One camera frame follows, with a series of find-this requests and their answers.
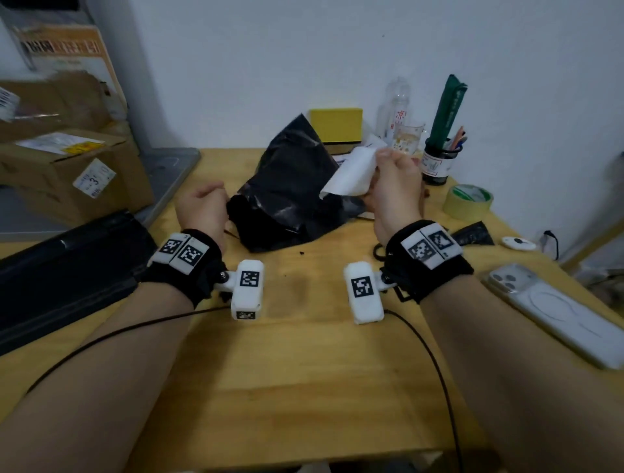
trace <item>label on pen holder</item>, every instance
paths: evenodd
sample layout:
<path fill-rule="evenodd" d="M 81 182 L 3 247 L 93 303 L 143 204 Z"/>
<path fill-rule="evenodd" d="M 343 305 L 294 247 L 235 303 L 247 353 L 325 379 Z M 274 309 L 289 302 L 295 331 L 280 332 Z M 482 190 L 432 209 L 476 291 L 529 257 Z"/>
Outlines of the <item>label on pen holder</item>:
<path fill-rule="evenodd" d="M 435 158 L 424 152 L 421 159 L 421 171 L 428 176 L 447 177 L 455 162 L 455 157 Z"/>

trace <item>yellow sponge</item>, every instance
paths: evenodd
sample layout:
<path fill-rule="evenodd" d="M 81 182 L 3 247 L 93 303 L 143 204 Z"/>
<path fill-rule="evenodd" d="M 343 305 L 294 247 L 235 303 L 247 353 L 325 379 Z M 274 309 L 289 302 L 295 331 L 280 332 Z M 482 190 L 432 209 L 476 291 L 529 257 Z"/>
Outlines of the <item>yellow sponge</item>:
<path fill-rule="evenodd" d="M 362 141 L 362 109 L 310 109 L 310 123 L 323 143 Z"/>

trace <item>barcode label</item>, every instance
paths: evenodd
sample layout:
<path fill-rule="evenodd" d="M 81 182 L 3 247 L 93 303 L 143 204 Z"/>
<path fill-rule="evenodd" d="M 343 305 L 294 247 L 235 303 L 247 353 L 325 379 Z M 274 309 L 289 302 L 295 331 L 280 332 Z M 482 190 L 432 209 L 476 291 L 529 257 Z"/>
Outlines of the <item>barcode label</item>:
<path fill-rule="evenodd" d="M 74 187 L 91 198 L 97 198 L 117 173 L 98 158 L 82 171 L 74 181 Z"/>
<path fill-rule="evenodd" d="M 0 87 L 0 120 L 12 122 L 19 105 L 19 96 Z"/>

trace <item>black plastic bag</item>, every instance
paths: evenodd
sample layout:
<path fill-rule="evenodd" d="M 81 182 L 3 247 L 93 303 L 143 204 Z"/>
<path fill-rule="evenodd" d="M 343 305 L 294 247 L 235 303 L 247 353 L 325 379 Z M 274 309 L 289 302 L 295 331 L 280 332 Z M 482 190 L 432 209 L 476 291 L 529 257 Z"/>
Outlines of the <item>black plastic bag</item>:
<path fill-rule="evenodd" d="M 306 117 L 269 144 L 256 174 L 228 202 L 240 241 L 256 253 L 313 241 L 365 211 L 357 197 L 319 192 L 338 169 Z"/>
<path fill-rule="evenodd" d="M 460 246 L 466 245 L 493 245 L 494 241 L 487 231 L 483 222 L 473 223 L 467 227 L 460 228 L 451 235 Z"/>

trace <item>pen holder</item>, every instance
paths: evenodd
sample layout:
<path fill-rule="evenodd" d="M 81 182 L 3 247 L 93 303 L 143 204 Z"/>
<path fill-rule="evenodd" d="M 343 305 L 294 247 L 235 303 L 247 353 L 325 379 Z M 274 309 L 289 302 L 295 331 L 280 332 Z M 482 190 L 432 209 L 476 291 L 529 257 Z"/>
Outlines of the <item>pen holder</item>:
<path fill-rule="evenodd" d="M 429 139 L 427 139 L 421 159 L 423 182 L 429 185 L 446 184 L 446 179 L 449 176 L 455 158 L 462 149 L 464 148 L 460 145 L 453 151 L 445 150 L 429 144 Z"/>

